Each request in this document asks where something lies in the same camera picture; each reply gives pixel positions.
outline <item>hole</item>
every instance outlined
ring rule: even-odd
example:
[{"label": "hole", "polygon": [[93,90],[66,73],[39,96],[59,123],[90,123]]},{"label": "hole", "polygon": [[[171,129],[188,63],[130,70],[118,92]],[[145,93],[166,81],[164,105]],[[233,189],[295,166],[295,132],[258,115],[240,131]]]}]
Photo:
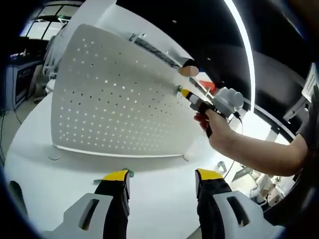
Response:
[{"label": "hole", "polygon": [[242,206],[238,202],[237,198],[229,197],[229,198],[227,198],[227,201],[234,211],[234,214],[237,218],[237,222],[238,222],[239,227],[243,228],[244,226],[248,225],[249,219],[248,219],[244,209],[242,208]]},{"label": "hole", "polygon": [[93,216],[93,213],[99,203],[99,200],[97,199],[91,199],[91,201],[88,203],[86,209],[84,210],[80,222],[79,222],[79,228],[87,231],[90,227],[91,219]]}]

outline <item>floor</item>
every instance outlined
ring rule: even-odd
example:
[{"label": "floor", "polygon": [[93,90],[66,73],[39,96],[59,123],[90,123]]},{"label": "floor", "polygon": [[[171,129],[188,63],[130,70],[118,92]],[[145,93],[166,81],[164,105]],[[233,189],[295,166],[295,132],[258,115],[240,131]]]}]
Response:
[{"label": "floor", "polygon": [[[4,155],[6,155],[16,132],[18,131],[20,127],[20,123],[18,119],[21,122],[23,122],[26,119],[26,117],[29,115],[29,113],[35,108],[36,104],[33,102],[33,100],[34,98],[31,97],[27,101],[23,102],[16,110],[16,115],[14,112],[7,112],[5,114],[4,120],[3,120],[2,141],[1,141],[1,146],[2,146]],[[238,165],[236,164],[235,167],[238,167],[238,170],[241,169],[239,164]],[[238,180],[237,183],[239,183],[240,185],[246,185],[248,182],[247,182],[247,179],[243,177],[241,180]],[[192,235],[188,237],[188,239],[199,239],[199,238],[201,238],[200,228],[198,228]]]},{"label": "floor", "polygon": [[2,126],[2,140],[1,147],[3,150],[4,157],[8,152],[11,142],[18,131],[21,123],[29,115],[29,113],[34,109],[36,104],[33,102],[34,98],[30,97],[27,101],[23,102],[17,109],[16,115],[13,111],[7,112],[4,116],[3,126]]}]

